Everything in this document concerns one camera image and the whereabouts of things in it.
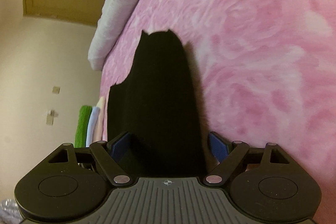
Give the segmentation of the black garment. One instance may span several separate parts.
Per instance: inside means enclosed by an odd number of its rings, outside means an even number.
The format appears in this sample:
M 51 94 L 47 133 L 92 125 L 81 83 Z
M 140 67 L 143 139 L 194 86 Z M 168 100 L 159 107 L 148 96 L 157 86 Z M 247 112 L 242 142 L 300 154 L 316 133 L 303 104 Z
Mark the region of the black garment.
M 118 164 L 139 177 L 207 173 L 201 126 L 185 50 L 171 30 L 143 32 L 126 79 L 113 85 L 107 134 L 126 133 Z

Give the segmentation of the cream folded garment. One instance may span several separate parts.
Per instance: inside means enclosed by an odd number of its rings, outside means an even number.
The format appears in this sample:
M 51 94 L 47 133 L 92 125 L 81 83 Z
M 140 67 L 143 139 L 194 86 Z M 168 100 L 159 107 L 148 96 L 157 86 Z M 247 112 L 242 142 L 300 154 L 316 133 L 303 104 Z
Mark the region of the cream folded garment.
M 106 103 L 105 97 L 100 97 L 96 105 L 99 108 L 99 114 L 98 114 L 97 122 L 94 128 L 94 133 L 93 133 L 94 142 L 102 140 L 103 127 L 104 127 L 104 115 L 105 115 L 105 103 Z

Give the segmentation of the light blue folded garment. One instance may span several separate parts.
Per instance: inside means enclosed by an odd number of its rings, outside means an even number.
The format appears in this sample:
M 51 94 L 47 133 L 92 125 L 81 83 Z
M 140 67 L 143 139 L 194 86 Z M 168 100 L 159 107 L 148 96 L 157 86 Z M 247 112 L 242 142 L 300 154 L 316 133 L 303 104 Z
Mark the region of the light blue folded garment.
M 95 126 L 96 126 L 99 113 L 100 113 L 100 108 L 97 106 L 94 106 L 92 108 L 92 112 L 91 112 L 89 122 L 88 122 L 88 127 L 87 127 L 87 137 L 86 137 L 86 143 L 85 143 L 86 147 L 89 147 L 92 143 L 93 133 L 95 130 Z

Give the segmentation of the green folded garment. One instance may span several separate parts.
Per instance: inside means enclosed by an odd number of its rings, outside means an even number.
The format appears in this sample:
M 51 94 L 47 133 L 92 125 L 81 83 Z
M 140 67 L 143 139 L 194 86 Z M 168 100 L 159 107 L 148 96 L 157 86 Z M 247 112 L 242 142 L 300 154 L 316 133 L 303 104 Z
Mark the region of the green folded garment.
M 89 119 L 92 113 L 92 106 L 83 105 L 79 111 L 79 118 L 75 134 L 75 148 L 83 148 L 86 146 L 87 129 Z

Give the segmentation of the white lace cloth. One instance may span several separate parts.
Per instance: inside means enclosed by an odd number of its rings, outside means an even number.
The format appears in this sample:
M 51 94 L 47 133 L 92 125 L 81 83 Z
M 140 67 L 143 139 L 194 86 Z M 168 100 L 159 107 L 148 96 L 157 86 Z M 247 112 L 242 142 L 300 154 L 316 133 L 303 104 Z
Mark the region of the white lace cloth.
M 1 224 L 19 224 L 22 216 L 18 209 L 18 204 L 13 199 L 5 199 L 1 201 L 0 207 Z

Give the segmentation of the pink floral blanket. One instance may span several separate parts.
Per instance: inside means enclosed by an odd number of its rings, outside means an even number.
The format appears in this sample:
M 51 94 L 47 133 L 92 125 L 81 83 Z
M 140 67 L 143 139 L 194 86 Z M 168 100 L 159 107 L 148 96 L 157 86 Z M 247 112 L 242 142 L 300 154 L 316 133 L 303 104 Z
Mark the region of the pink floral blanket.
M 335 0 L 139 0 L 103 69 L 128 75 L 142 31 L 173 30 L 207 131 L 279 144 L 319 183 L 318 223 L 335 223 Z

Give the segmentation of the wall switch plate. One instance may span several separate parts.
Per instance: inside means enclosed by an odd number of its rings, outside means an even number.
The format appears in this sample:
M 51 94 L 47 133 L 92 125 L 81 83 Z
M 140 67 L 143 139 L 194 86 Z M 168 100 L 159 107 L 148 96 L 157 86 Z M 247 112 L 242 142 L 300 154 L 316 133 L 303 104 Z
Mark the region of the wall switch plate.
M 46 125 L 52 126 L 54 119 L 59 116 L 56 110 L 48 110 L 46 115 Z

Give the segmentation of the wall socket plate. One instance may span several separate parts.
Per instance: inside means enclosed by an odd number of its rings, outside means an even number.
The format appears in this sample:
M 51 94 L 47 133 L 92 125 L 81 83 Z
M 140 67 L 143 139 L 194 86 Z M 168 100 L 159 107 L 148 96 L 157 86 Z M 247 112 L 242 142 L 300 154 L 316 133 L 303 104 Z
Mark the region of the wall socket plate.
M 59 94 L 60 93 L 60 87 L 59 86 L 54 86 L 52 88 L 52 93 L 53 94 Z

